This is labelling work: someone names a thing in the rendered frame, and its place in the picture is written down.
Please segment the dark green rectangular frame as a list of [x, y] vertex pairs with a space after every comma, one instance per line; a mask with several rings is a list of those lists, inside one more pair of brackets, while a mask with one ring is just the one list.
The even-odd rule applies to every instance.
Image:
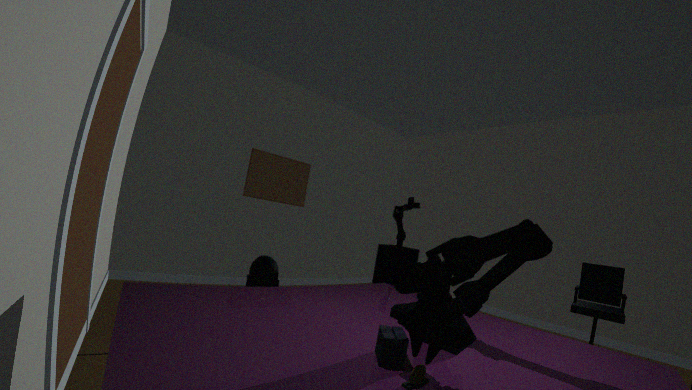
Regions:
[[424, 378], [423, 378], [423, 381], [421, 380], [421, 381], [418, 382], [418, 383], [415, 383], [415, 384], [412, 384], [412, 385], [411, 385], [410, 381], [406, 381], [406, 382], [403, 382], [403, 383], [401, 384], [401, 386], [404, 387], [406, 390], [409, 390], [409, 389], [414, 389], [414, 388], [416, 388], [416, 387], [419, 387], [419, 386], [421, 386], [421, 385], [423, 385], [423, 384], [426, 384], [426, 383], [429, 383], [429, 379], [424, 377]]

